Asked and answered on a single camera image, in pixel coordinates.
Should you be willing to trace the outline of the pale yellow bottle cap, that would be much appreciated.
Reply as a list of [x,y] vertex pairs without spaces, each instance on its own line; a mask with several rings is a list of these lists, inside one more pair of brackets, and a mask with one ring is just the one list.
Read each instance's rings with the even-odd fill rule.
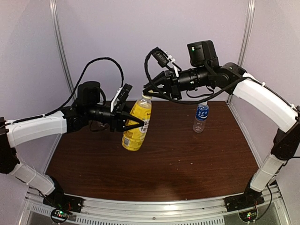
[[149,94],[145,94],[145,93],[142,93],[142,97],[144,99],[152,99],[152,96],[150,96]]

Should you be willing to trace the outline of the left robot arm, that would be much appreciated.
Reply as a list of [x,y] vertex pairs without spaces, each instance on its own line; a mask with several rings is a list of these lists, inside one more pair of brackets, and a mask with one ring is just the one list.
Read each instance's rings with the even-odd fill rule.
[[0,172],[10,174],[47,196],[57,208],[67,204],[67,197],[55,179],[37,172],[17,158],[15,148],[38,138],[79,131],[90,121],[107,124],[112,132],[125,132],[144,125],[130,114],[126,99],[132,86],[119,88],[110,105],[96,81],[84,82],[77,89],[77,99],[71,106],[62,107],[49,115],[30,119],[5,121],[0,119]]

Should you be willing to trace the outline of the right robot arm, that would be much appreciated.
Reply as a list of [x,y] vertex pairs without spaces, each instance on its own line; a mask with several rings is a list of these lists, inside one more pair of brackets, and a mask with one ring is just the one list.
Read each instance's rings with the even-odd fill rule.
[[191,68],[169,68],[155,78],[149,78],[143,92],[156,98],[181,104],[183,91],[202,86],[219,88],[219,92],[234,95],[258,109],[278,127],[270,154],[248,182],[244,193],[225,199],[228,206],[250,207],[262,195],[268,183],[292,159],[300,143],[300,108],[288,103],[264,83],[234,63],[220,65],[212,41],[187,45]]

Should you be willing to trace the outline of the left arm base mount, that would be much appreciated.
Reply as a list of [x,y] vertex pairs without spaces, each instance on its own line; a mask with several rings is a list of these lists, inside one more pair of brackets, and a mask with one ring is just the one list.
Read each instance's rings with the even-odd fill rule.
[[72,195],[67,195],[62,189],[55,188],[48,195],[41,195],[43,204],[53,208],[62,210],[63,212],[78,212],[82,211],[83,199]]

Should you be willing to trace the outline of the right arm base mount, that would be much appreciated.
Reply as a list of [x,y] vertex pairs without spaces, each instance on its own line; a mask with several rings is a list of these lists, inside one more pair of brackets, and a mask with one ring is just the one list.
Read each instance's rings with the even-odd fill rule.
[[227,212],[255,207],[265,202],[262,192],[246,188],[242,194],[228,196],[224,199]]

